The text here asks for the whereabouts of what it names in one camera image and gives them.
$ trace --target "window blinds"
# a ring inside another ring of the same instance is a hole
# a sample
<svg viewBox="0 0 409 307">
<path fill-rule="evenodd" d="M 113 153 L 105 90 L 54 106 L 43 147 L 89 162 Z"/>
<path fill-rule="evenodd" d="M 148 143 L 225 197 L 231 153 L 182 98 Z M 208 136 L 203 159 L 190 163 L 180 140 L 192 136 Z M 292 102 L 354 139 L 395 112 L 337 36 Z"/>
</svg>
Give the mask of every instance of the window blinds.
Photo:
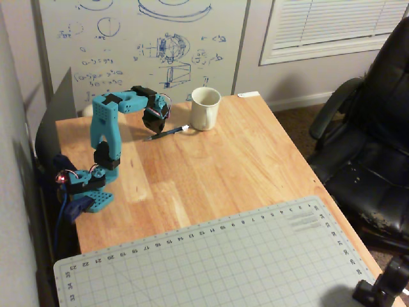
<svg viewBox="0 0 409 307">
<path fill-rule="evenodd" d="M 283 0 L 272 49 L 389 34 L 407 6 L 407 0 Z"/>
</svg>

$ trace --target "window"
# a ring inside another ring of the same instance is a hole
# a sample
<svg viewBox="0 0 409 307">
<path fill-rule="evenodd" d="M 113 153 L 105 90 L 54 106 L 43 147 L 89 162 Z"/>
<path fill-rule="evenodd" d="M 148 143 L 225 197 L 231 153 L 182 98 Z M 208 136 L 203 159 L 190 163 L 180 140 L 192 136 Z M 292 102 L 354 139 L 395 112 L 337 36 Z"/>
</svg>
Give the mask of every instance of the window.
<svg viewBox="0 0 409 307">
<path fill-rule="evenodd" d="M 408 0 L 275 0 L 261 64 L 380 49 Z"/>
</svg>

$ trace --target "wooden desk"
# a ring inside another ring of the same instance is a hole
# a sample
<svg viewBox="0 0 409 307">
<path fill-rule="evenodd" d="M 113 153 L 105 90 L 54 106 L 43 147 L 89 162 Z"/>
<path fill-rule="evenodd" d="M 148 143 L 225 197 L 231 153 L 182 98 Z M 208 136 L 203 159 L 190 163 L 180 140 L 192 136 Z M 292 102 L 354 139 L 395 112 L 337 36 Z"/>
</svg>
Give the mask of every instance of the wooden desk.
<svg viewBox="0 0 409 307">
<path fill-rule="evenodd" d="M 165 130 L 187 124 L 189 111 L 189 103 L 174 105 Z M 381 273 L 260 96 L 224 97 L 212 130 L 189 129 L 149 142 L 143 141 L 151 132 L 142 123 L 142 112 L 120 114 L 119 120 L 120 176 L 106 189 L 114 201 L 77 219 L 83 253 L 315 194 L 372 273 Z M 91 118 L 57 122 L 62 153 L 78 168 L 93 164 L 90 123 Z"/>
</svg>

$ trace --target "blue cable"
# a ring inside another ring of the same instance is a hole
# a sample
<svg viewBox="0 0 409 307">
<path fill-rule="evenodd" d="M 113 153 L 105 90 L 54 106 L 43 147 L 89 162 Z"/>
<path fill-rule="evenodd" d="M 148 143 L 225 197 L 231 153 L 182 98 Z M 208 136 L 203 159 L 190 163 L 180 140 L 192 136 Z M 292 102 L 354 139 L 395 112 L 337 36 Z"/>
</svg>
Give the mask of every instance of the blue cable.
<svg viewBox="0 0 409 307">
<path fill-rule="evenodd" d="M 63 204 L 61 205 L 61 209 L 59 210 L 58 218 L 57 218 L 57 223 L 56 223 L 56 229 L 54 230 L 54 255 L 57 252 L 57 242 L 58 242 L 58 226 L 61 221 L 61 216 L 63 216 L 64 208 L 66 205 L 66 199 L 67 199 L 67 192 L 65 189 L 65 185 L 61 185 L 61 190 L 64 191 L 64 200 Z"/>
</svg>

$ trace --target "robotic arm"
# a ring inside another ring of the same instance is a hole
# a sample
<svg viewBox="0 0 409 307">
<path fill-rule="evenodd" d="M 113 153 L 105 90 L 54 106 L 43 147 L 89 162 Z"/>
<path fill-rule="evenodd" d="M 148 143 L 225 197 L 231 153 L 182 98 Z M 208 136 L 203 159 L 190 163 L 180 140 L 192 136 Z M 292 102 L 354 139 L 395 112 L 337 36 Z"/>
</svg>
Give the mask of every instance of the robotic arm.
<svg viewBox="0 0 409 307">
<path fill-rule="evenodd" d="M 65 217 L 71 221 L 83 211 L 94 213 L 102 210 L 114 198 L 103 190 L 119 175 L 122 142 L 118 112 L 131 113 L 145 108 L 143 122 L 156 133 L 162 132 L 170 112 L 163 96 L 142 86 L 97 96 L 92 106 L 91 146 L 95 149 L 95 165 L 89 171 L 69 171 L 68 180 L 64 182 L 68 193 L 73 196 L 65 209 Z"/>
</svg>

